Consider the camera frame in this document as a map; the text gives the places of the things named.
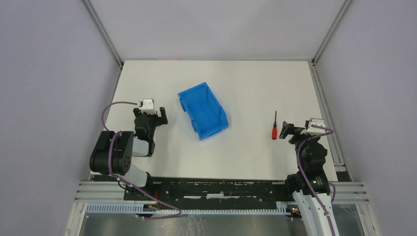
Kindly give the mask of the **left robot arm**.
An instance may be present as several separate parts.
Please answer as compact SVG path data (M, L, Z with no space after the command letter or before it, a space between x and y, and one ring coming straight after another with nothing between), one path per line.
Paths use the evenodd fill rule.
M168 124L165 108L159 110L133 109L134 131L122 131L116 137L114 131L102 131L89 159L90 170L102 175L113 173L128 184L145 187L150 174L133 164L132 158L153 155L156 128Z

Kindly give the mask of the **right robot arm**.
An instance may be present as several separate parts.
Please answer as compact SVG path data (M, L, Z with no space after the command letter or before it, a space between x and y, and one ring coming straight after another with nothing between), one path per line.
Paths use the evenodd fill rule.
M298 207L292 213L300 214L309 236L339 235L332 209L335 187L324 171L328 150L319 142L333 133L322 119L311 118L303 127L284 121L279 134L280 139L291 136L289 143L295 146L298 171L284 183Z

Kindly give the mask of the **red black screwdriver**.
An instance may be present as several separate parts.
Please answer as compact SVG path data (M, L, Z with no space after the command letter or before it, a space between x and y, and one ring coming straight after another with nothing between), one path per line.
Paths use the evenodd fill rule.
M274 123L273 123L272 132L271 132L271 138L273 140L277 139L277 111L275 111L275 114L274 114Z

